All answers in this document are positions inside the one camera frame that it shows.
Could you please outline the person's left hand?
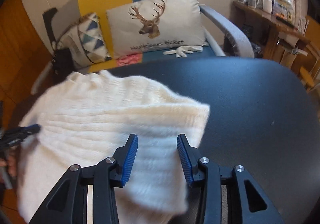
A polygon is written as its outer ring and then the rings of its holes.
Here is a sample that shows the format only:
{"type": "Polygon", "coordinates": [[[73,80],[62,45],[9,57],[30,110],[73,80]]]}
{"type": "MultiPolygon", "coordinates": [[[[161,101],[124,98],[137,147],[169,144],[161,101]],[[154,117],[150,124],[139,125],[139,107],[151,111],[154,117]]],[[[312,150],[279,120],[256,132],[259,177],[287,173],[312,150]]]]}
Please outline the person's left hand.
{"type": "Polygon", "coordinates": [[[1,159],[1,167],[6,167],[9,175],[12,178],[17,176],[17,163],[16,163],[16,147],[8,149],[4,152],[5,159],[1,159]]]}

